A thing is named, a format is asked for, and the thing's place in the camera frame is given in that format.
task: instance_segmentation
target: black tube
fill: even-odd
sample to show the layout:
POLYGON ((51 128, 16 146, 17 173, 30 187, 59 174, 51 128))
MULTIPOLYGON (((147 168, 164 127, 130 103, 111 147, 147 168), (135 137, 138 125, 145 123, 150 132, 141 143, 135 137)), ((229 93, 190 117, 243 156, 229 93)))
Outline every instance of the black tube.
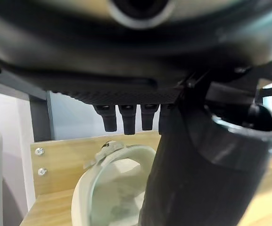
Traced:
POLYGON ((271 157, 272 122, 267 127, 263 138, 231 133, 204 109, 180 103, 163 130, 139 225, 236 226, 271 157))

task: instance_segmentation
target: silver screw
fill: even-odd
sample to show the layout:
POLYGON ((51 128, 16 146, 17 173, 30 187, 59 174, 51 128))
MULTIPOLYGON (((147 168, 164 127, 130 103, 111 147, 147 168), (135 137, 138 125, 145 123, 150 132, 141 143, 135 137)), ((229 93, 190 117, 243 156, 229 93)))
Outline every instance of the silver screw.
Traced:
POLYGON ((45 150, 41 147, 35 149, 35 154, 38 156, 42 156, 45 153, 45 150))
POLYGON ((48 170, 46 169, 46 168, 40 168, 40 169, 38 169, 38 171, 37 171, 37 174, 38 174, 38 176, 44 176, 46 173, 48 172, 48 170))

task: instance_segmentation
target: white wall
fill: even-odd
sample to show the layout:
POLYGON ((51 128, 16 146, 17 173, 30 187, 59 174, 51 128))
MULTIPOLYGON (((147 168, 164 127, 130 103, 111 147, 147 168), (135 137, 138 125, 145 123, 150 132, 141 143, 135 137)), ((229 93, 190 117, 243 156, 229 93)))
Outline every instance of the white wall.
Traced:
MULTIPOLYGON (((56 140, 122 134, 124 132, 118 107, 116 109, 117 132, 111 133, 105 132, 103 120, 92 105, 86 105, 59 93, 51 93, 51 107, 56 140)), ((158 128, 159 113, 160 109, 155 113, 153 129, 158 128)), ((135 129, 136 132, 142 131, 140 106, 137 106, 135 129)))
POLYGON ((0 94, 0 132, 3 136, 4 226, 19 226, 28 205, 31 207, 35 200, 30 153, 33 132, 28 101, 0 94))

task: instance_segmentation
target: wooden board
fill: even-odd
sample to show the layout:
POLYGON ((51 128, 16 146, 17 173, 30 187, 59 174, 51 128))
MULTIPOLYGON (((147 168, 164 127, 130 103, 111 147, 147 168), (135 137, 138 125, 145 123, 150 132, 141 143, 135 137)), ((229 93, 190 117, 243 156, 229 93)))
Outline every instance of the wooden board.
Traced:
POLYGON ((36 197, 75 188, 85 172, 83 165, 92 160, 95 153, 109 140, 120 140, 126 145, 148 145, 156 150, 160 135, 156 131, 150 131, 133 136, 117 135, 32 144, 31 158, 36 197), (44 149, 44 155, 35 155, 35 149, 38 147, 44 149), (37 171, 40 168, 46 168, 48 173, 42 177, 38 176, 37 171))
MULTIPOLYGON (((21 226, 72 226, 72 195, 73 190, 39 195, 21 226)), ((272 161, 239 226, 272 226, 272 161)))

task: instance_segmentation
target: wooden shelf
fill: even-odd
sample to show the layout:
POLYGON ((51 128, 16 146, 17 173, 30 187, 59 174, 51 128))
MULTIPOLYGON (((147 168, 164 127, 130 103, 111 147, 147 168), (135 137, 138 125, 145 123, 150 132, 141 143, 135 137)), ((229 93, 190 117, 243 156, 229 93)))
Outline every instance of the wooden shelf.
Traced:
MULTIPOLYGON (((134 136, 95 137, 64 141, 41 142, 31 145, 36 202, 21 226, 72 226, 71 201, 74 187, 84 173, 83 164, 109 140, 121 140, 127 145, 144 144, 157 149, 157 132, 134 136), (34 151, 45 149, 43 156, 34 151), (37 169, 45 167, 47 175, 39 177, 37 169)), ((272 160, 258 192, 239 226, 272 226, 272 160)))
MULTIPOLYGON (((39 195, 21 226, 72 226, 73 189, 39 195)), ((272 162, 239 226, 272 226, 272 162)))

